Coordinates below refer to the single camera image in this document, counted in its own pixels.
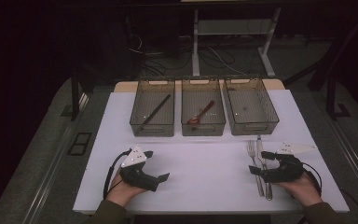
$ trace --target table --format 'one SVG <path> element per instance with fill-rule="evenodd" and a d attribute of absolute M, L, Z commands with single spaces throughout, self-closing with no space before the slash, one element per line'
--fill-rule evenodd
<path fill-rule="evenodd" d="M 265 150 L 276 151 L 283 141 L 316 147 L 291 92 L 278 79 L 264 81 L 280 118 L 273 134 L 262 136 Z M 104 180 L 113 160 L 139 144 L 144 151 L 154 151 L 144 167 L 146 174 L 171 174 L 156 192 L 148 191 L 133 199 L 127 206 L 129 215 L 301 212 L 301 206 L 279 187 L 272 187 L 272 201 L 258 195 L 255 177 L 248 169 L 252 161 L 246 151 L 246 141 L 255 136 L 234 136 L 228 123 L 223 136 L 182 136 L 180 82 L 176 85 L 174 137 L 134 137 L 129 122 L 136 82 L 117 84 L 107 103 L 74 210 L 83 214 L 95 212 L 103 198 Z M 349 207 L 317 147 L 296 156 L 321 175 L 324 201 L 338 212 L 348 212 Z M 277 166 L 276 161 L 268 161 L 269 168 Z"/>

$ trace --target butter knife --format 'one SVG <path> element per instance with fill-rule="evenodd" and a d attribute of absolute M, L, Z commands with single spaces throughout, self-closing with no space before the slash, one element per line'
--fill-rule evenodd
<path fill-rule="evenodd" d="M 261 136 L 260 135 L 257 136 L 256 145 L 257 145 L 257 157 L 261 161 L 261 164 L 263 166 L 263 170 L 267 170 L 266 159 L 264 159 L 261 156 L 261 152 L 264 151 L 264 148 L 263 148 L 263 143 L 261 142 Z M 271 183 L 266 183 L 266 199 L 269 200 L 269 201 L 272 200 L 272 186 L 271 186 Z"/>

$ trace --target knife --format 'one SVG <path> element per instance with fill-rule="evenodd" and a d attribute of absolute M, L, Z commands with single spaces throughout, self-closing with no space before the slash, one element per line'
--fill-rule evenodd
<path fill-rule="evenodd" d="M 261 136 L 260 135 L 257 136 L 256 145 L 257 145 L 257 157 L 261 161 L 261 164 L 263 166 L 263 170 L 267 170 L 266 159 L 264 159 L 261 156 L 261 152 L 264 151 L 264 148 L 263 148 L 263 143 L 261 142 Z M 269 200 L 269 201 L 272 200 L 271 183 L 266 183 L 266 199 Z"/>
<path fill-rule="evenodd" d="M 150 115 L 144 120 L 144 122 L 135 130 L 136 133 L 139 133 L 143 127 L 149 123 L 149 121 L 155 117 L 157 112 L 164 106 L 164 104 L 170 99 L 171 95 L 168 94 L 162 101 L 159 103 L 159 105 L 150 113 Z"/>

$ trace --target tray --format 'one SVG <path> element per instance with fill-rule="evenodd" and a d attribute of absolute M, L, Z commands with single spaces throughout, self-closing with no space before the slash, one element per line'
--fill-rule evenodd
<path fill-rule="evenodd" d="M 225 76 L 223 94 L 233 135 L 274 131 L 279 118 L 262 79 Z"/>
<path fill-rule="evenodd" d="M 141 77 L 130 125 L 135 136 L 174 135 L 174 77 Z"/>
<path fill-rule="evenodd" d="M 213 105 L 200 117 L 199 124 L 187 123 L 210 102 L 213 102 Z M 183 136 L 223 134 L 226 118 L 218 77 L 183 77 L 181 123 Z"/>

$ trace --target robotic hand controller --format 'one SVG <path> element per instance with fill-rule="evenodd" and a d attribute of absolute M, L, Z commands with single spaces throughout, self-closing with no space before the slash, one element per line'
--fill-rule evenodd
<path fill-rule="evenodd" d="M 115 165 L 122 156 L 127 156 L 127 158 L 120 165 L 120 175 L 123 181 L 131 186 L 156 191 L 158 184 L 166 181 L 170 175 L 167 173 L 165 175 L 160 175 L 159 177 L 153 177 L 145 174 L 142 171 L 142 168 L 145 166 L 146 160 L 153 156 L 153 151 L 143 152 L 139 146 L 136 146 L 134 149 L 130 148 L 130 150 L 121 153 L 109 168 L 103 190 L 104 198 L 106 198 L 106 195 L 109 192 L 108 188 Z"/>
<path fill-rule="evenodd" d="M 279 167 L 276 169 L 262 170 L 260 168 L 249 166 L 249 170 L 253 175 L 260 175 L 266 183 L 278 183 L 278 182 L 291 182 L 299 179 L 304 172 L 308 174 L 313 181 L 313 185 L 319 193 L 322 192 L 322 188 L 316 180 L 312 172 L 306 170 L 303 167 L 303 162 L 291 154 L 277 154 L 272 152 L 263 151 L 261 156 L 268 160 L 279 161 Z"/>

